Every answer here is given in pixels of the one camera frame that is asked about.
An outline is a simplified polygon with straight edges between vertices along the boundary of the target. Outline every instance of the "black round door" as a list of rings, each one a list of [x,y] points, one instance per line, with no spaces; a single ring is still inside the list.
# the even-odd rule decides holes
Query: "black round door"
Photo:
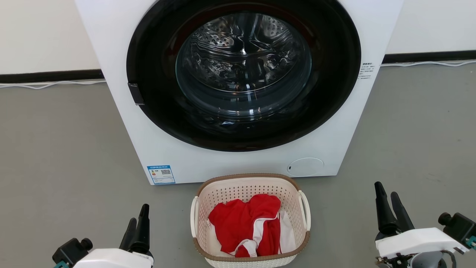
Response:
[[[337,0],[159,0],[130,42],[132,96],[186,143],[255,151],[318,128],[360,67],[357,30]]]

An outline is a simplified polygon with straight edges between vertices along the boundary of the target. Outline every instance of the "plastic basket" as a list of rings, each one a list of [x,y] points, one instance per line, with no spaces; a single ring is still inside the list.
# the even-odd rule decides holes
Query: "plastic basket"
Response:
[[[241,199],[244,202],[257,194],[277,196],[281,207],[288,213],[296,250],[264,257],[216,257],[207,251],[207,219],[213,208],[221,202]],[[311,213],[306,195],[290,177],[279,174],[228,175],[206,181],[198,190],[190,210],[190,228],[198,252],[216,268],[272,268],[290,263],[306,246],[310,237]]]

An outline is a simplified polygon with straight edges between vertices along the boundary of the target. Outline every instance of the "clothes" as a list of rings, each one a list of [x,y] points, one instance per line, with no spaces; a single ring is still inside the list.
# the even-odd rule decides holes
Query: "clothes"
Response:
[[[237,199],[218,204],[208,216],[209,245],[216,247],[215,233],[223,252],[215,256],[269,256],[296,249],[291,222],[280,207],[276,196],[266,194],[247,203]]]

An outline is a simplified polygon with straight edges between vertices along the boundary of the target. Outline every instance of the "basket handle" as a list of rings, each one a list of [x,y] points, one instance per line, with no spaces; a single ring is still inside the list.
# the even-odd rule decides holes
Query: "basket handle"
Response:
[[[299,199],[300,199],[300,204],[301,204],[301,209],[304,209],[306,211],[306,230],[310,231],[311,230],[311,210],[309,208],[309,202],[307,201],[306,195],[299,190]]]
[[[198,196],[192,201],[192,207],[190,208],[190,230],[192,230],[192,237],[197,238],[197,208],[198,208]]]

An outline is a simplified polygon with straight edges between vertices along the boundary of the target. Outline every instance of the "brown basket rim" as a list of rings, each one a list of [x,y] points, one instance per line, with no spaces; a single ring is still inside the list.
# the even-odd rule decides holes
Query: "brown basket rim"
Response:
[[[297,185],[297,183],[290,177],[282,174],[273,174],[273,173],[249,173],[249,174],[235,174],[235,175],[227,175],[227,176],[220,176],[220,177],[215,177],[212,179],[209,179],[208,181],[204,182],[202,186],[198,189],[197,196],[200,196],[200,193],[202,190],[209,184],[217,181],[223,181],[223,180],[230,180],[230,179],[239,179],[239,178],[253,178],[253,177],[264,177],[264,178],[280,178],[289,181],[297,191],[300,191],[301,189]],[[251,262],[251,261],[267,261],[267,260],[274,260],[274,259],[280,259],[280,258],[287,258],[291,257],[294,255],[297,255],[299,252],[301,252],[309,242],[309,238],[311,236],[310,231],[306,231],[306,236],[304,236],[304,240],[302,241],[301,245],[296,248],[295,250],[288,252],[288,253],[283,253],[283,254],[277,254],[277,255],[271,255],[271,256],[261,256],[261,257],[249,257],[249,258],[228,258],[228,257],[216,257],[211,254],[208,254],[205,252],[200,244],[198,243],[198,239],[196,237],[193,238],[193,244],[195,245],[195,248],[197,251],[205,258],[213,260],[213,261],[224,261],[224,262]]]

